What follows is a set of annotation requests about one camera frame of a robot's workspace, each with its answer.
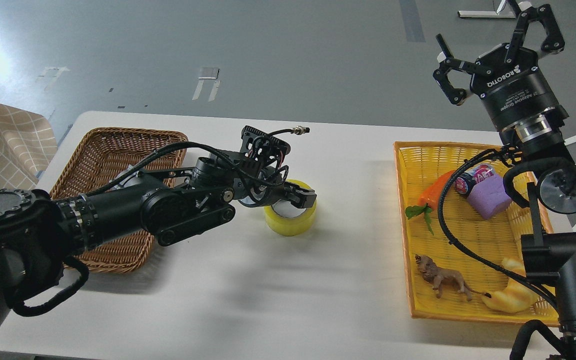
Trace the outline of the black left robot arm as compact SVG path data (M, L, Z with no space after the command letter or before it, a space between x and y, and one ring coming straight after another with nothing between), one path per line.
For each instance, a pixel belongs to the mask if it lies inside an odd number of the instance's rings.
M98 189L52 199L0 189L0 326L9 312L55 309L89 279L77 256L144 230L166 247L230 222L248 208L286 202L304 211L316 192L287 179L290 145L251 126L237 152L181 141L154 150Z

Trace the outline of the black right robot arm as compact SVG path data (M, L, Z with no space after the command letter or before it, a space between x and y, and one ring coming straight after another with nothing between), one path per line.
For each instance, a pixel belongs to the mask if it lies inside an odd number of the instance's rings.
M542 321L519 329L510 359L524 358L531 335L540 335L557 351L556 360L576 360L576 164L561 128L569 116L544 77L538 60L560 53L565 41L549 4L534 7L528 0L503 0L516 25L509 42L475 61L457 59L441 34L441 56L433 78L453 105L478 96L503 146L486 149L466 160L451 175L438 200L438 222L449 243L462 253L499 271L549 303L558 314L557 336ZM506 194L529 208L532 234L521 236L525 275L475 254L448 228L444 201L448 189L467 169L487 160L503 162Z

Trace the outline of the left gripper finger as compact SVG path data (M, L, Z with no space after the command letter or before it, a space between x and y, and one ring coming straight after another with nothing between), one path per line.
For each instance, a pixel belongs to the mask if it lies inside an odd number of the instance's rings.
M283 200L299 209L312 208L316 202L317 194L314 189L297 182L283 183Z

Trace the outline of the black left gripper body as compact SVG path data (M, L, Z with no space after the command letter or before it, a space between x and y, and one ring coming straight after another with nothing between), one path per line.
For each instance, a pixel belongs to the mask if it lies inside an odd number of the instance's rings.
M270 207L286 199L285 179L279 180L276 186L263 186L252 180L235 178L235 200L244 207Z

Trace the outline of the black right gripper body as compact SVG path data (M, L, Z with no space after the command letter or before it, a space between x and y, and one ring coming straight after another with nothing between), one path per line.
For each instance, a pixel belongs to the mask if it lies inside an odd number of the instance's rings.
M498 132L505 132L535 117L544 115L555 127L569 117L551 89L541 68L538 53L521 47L513 63L506 61L507 44L501 43L475 60L490 69L471 76L470 89L482 101Z

